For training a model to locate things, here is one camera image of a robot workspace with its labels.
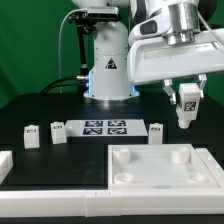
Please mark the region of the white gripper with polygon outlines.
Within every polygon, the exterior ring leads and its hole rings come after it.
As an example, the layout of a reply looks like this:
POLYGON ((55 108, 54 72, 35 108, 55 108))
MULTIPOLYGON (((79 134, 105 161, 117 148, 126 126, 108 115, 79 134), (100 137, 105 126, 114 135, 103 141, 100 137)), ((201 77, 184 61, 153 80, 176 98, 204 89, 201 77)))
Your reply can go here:
POLYGON ((198 86, 204 97, 206 74, 224 71, 224 28, 195 34, 193 43, 169 46, 162 35, 142 34, 140 26, 136 25, 129 35, 129 81, 140 85, 164 80, 163 90, 175 105, 171 79, 199 75, 198 86))

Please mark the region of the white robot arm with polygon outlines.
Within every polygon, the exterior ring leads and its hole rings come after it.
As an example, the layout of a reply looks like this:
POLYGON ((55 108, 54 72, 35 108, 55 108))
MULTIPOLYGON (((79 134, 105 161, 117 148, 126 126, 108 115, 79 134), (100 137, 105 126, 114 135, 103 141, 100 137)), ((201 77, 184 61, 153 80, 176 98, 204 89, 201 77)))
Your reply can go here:
POLYGON ((94 34, 94 66, 85 96, 96 101, 136 97, 135 85, 162 82, 176 101, 174 79, 224 71, 224 28, 202 17, 206 0, 71 0, 94 34))

